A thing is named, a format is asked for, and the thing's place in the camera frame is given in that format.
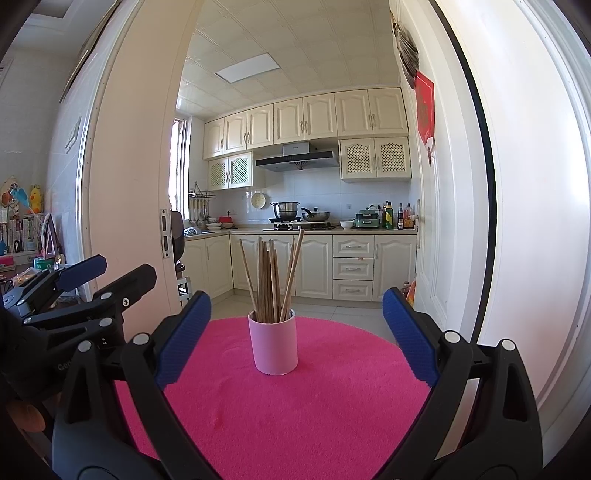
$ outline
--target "pink tablecloth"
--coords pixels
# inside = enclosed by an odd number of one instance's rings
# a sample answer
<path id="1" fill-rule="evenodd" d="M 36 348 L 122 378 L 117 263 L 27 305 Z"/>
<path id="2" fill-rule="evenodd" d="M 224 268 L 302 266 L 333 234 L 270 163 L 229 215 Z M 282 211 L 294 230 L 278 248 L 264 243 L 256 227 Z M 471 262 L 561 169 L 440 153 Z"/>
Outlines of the pink tablecloth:
<path id="1" fill-rule="evenodd" d="M 297 368 L 256 370 L 246 318 L 207 326 L 165 394 L 224 480 L 369 480 L 427 398 L 400 349 L 364 330 L 297 319 Z M 154 456 L 129 396 L 119 398 L 138 447 Z"/>

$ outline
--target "lattice cabinet door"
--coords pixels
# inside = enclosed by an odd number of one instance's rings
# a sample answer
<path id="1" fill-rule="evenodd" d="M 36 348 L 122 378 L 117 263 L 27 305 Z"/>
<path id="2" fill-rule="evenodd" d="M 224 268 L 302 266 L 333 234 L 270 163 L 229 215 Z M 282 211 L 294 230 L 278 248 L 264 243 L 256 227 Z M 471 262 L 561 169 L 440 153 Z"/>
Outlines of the lattice cabinet door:
<path id="1" fill-rule="evenodd" d="M 411 178 L 408 138 L 376 138 L 375 154 L 378 178 Z"/>
<path id="2" fill-rule="evenodd" d="M 219 158 L 207 162 L 209 176 L 209 190 L 223 190 L 228 188 L 228 158 Z"/>
<path id="3" fill-rule="evenodd" d="M 252 152 L 228 158 L 228 188 L 252 186 Z"/>
<path id="4" fill-rule="evenodd" d="M 373 138 L 341 140 L 340 172 L 343 180 L 374 179 L 376 177 Z"/>

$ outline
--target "ceiling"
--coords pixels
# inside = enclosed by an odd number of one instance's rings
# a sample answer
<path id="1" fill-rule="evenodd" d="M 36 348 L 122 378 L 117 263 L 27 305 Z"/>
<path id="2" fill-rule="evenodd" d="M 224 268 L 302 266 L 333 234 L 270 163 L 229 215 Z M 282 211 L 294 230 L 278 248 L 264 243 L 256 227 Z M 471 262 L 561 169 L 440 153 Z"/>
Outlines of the ceiling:
<path id="1" fill-rule="evenodd" d="M 399 85 L 388 0 L 205 0 L 177 109 L 203 120 L 290 96 Z M 281 69 L 228 83 L 215 72 L 267 52 Z"/>

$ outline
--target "yellow duck toy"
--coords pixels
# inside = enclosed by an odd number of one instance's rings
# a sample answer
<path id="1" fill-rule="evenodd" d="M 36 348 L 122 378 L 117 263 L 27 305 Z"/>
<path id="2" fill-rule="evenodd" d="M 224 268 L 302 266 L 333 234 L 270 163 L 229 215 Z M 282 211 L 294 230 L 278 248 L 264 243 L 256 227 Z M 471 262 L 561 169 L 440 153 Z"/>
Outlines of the yellow duck toy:
<path id="1" fill-rule="evenodd" d="M 41 186 L 33 185 L 31 194 L 29 195 L 29 204 L 33 213 L 41 213 L 43 211 L 43 197 L 41 195 Z"/>

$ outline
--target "cabinet door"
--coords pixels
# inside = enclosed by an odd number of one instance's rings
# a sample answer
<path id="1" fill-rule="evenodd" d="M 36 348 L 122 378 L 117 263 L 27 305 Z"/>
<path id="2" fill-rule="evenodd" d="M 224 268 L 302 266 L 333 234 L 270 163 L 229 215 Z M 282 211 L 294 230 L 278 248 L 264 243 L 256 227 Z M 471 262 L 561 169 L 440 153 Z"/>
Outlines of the cabinet door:
<path id="1" fill-rule="evenodd" d="M 228 188 L 252 186 L 252 152 L 228 158 Z"/>
<path id="2" fill-rule="evenodd" d="M 295 274 L 299 297 L 332 299 L 332 236 L 306 235 Z"/>
<path id="3" fill-rule="evenodd" d="M 389 288 L 412 282 L 416 259 L 415 235 L 375 235 L 374 301 L 382 301 Z"/>
<path id="4" fill-rule="evenodd" d="M 224 118 L 223 152 L 246 150 L 246 111 Z"/>
<path id="5" fill-rule="evenodd" d="M 373 138 L 341 140 L 340 173 L 346 179 L 374 179 L 375 148 Z"/>
<path id="6" fill-rule="evenodd" d="M 375 156 L 378 178 L 411 178 L 408 138 L 376 138 Z"/>
<path id="7" fill-rule="evenodd" d="M 372 135 L 367 90 L 336 92 L 336 125 L 339 136 Z"/>
<path id="8" fill-rule="evenodd" d="M 223 154 L 223 118 L 208 122 L 203 127 L 203 159 Z"/>
<path id="9" fill-rule="evenodd" d="M 181 263 L 185 266 L 184 276 L 191 281 L 193 293 L 197 290 L 208 292 L 205 239 L 186 241 Z"/>
<path id="10" fill-rule="evenodd" d="M 285 295 L 287 267 L 290 263 L 291 240 L 293 239 L 293 235 L 261 235 L 261 238 L 265 242 L 273 240 L 273 245 L 277 251 L 277 263 L 279 267 L 279 290 L 282 295 Z M 295 295 L 293 286 L 291 290 L 291 294 Z"/>
<path id="11" fill-rule="evenodd" d="M 368 90 L 374 134 L 408 135 L 408 122 L 400 88 Z"/>
<path id="12" fill-rule="evenodd" d="M 232 274 L 234 278 L 234 288 L 248 290 L 248 281 L 246 280 L 246 271 L 240 252 L 240 241 L 244 247 L 246 264 L 251 274 L 252 288 L 257 289 L 258 275 L 258 235 L 230 235 L 230 244 L 232 246 Z"/>
<path id="13" fill-rule="evenodd" d="M 273 145 L 273 105 L 260 106 L 248 111 L 246 147 L 258 148 Z"/>
<path id="14" fill-rule="evenodd" d="M 211 298 L 220 296 L 234 288 L 232 281 L 232 260 L 229 235 L 205 239 L 207 253 L 207 276 Z"/>
<path id="15" fill-rule="evenodd" d="M 273 104 L 273 143 L 304 139 L 304 116 L 301 98 Z"/>
<path id="16" fill-rule="evenodd" d="M 336 137 L 335 94 L 304 97 L 304 137 Z"/>
<path id="17" fill-rule="evenodd" d="M 223 190 L 228 188 L 228 159 L 220 158 L 207 162 L 207 176 L 209 190 Z"/>

